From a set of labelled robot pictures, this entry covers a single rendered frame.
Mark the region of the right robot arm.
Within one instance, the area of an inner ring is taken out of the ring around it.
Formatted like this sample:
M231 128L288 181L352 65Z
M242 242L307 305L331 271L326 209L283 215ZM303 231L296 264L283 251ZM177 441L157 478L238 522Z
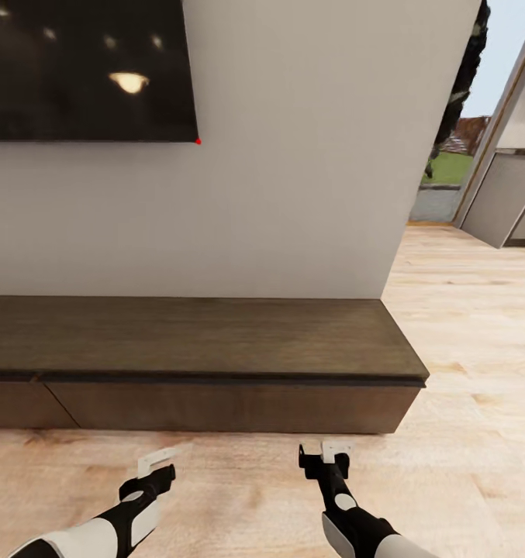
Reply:
M321 455L305 455L299 447L299 466L307 480L319 481L326 511L322 527L340 558L440 558L395 531L385 518L359 508L345 480L353 441L323 440Z

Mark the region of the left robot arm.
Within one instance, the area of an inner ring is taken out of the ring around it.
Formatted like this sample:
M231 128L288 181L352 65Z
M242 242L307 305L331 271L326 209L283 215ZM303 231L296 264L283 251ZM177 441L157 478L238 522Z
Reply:
M137 478L123 484L119 505L74 528L41 534L6 558L128 558L156 529L156 497L168 492L176 479L174 464L155 471L151 466L173 456L173 447L141 456L137 460Z

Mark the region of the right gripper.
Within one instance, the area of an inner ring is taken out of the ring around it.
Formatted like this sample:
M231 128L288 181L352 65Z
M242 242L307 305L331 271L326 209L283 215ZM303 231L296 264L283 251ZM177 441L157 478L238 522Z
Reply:
M320 455L305 455L302 446L299 447L299 466L305 467L307 480L319 481L319 487L323 480L331 475L336 475L342 480L348 478L349 459L346 455L334 455L334 463L325 464Z

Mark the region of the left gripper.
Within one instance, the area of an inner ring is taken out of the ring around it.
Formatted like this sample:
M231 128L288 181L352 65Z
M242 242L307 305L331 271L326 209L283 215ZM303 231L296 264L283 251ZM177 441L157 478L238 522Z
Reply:
M163 467L162 469L151 471L151 474L145 478L133 478L128 480L123 484L121 489L123 498L128 495L128 493L141 486L142 484L150 484L153 486L156 496L168 492L171 488L170 483L176 479L176 471L174 470L174 464L170 467Z

